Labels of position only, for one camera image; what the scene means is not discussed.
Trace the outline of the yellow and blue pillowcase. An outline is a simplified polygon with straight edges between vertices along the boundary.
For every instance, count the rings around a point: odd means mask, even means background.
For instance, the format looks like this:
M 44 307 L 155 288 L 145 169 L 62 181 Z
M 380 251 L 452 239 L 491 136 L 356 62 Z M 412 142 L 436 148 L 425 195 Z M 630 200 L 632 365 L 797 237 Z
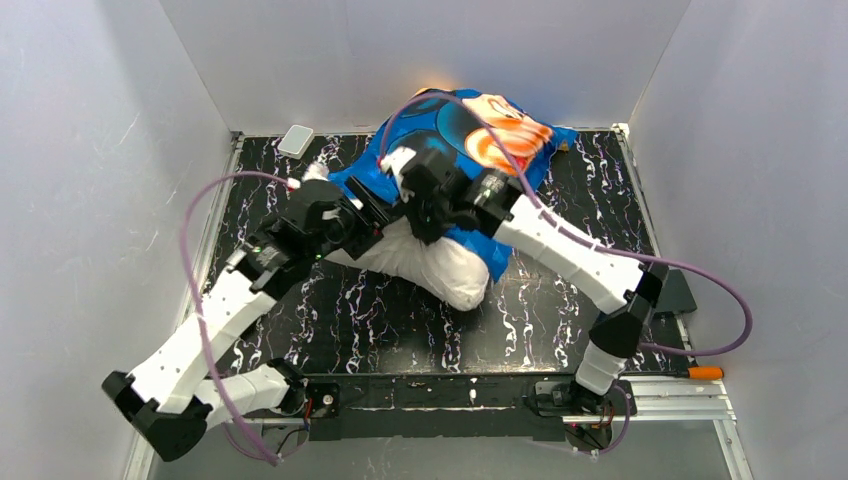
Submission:
M 393 203 L 398 189 L 380 170 L 379 159 L 404 146 L 440 150 L 471 178 L 487 168 L 511 176 L 522 172 L 538 188 L 554 155 L 572 147 L 578 137 L 573 129 L 534 119 L 502 95 L 460 89 L 453 91 L 458 100 L 451 102 L 447 91 L 428 93 L 429 99 L 405 108 L 395 122 L 384 122 L 350 166 L 329 173 L 330 181 L 342 185 L 348 177 L 356 177 L 382 200 Z M 442 238 L 478 255 L 488 268 L 489 281 L 503 275 L 513 254 L 511 247 L 478 232 L 452 228 Z

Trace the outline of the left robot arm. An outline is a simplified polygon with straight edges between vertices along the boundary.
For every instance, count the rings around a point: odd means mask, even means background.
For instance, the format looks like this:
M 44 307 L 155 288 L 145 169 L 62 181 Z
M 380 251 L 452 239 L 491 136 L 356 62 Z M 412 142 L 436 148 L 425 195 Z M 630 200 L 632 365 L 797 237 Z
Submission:
M 226 261 L 207 293 L 192 292 L 193 312 L 145 361 L 114 371 L 104 393 L 161 460 L 175 461 L 208 430 L 245 415 L 277 409 L 306 422 L 321 388 L 283 359 L 228 378 L 217 361 L 313 265 L 343 250 L 357 258 L 382 239 L 389 203 L 359 179 L 338 186 L 306 180 L 262 221 Z

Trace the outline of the white pillow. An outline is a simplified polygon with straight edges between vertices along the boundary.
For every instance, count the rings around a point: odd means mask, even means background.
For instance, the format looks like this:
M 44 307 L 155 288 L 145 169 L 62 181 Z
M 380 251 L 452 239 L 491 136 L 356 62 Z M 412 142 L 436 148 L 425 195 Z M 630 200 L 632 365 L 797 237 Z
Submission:
M 460 311 L 478 307 L 489 283 L 484 261 L 458 242 L 441 238 L 425 244 L 412 235 L 402 218 L 383 230 L 383 238 L 359 258 L 344 250 L 326 256 L 330 262 L 407 280 Z

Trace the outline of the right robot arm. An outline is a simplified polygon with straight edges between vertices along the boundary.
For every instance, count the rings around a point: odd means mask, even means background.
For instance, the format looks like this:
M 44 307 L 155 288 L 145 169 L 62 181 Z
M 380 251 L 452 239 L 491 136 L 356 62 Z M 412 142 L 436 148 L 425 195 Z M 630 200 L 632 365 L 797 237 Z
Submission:
M 487 168 L 470 178 L 434 149 L 399 147 L 379 163 L 397 185 L 412 225 L 431 239 L 450 227 L 476 231 L 548 267 L 582 291 L 600 317 L 575 374 L 575 393 L 605 395 L 639 348 L 668 266 L 605 253 L 592 237 L 535 205 L 517 178 Z

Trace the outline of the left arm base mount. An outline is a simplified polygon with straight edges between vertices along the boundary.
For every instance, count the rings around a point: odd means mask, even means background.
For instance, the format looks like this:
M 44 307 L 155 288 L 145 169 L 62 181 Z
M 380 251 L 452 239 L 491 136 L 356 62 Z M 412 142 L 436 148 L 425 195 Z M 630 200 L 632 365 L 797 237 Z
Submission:
M 282 398 L 272 404 L 272 411 L 285 417 L 301 417 L 306 422 L 336 418 L 340 414 L 339 384 L 308 376 L 284 359 L 273 359 L 266 365 L 282 376 L 287 387 Z

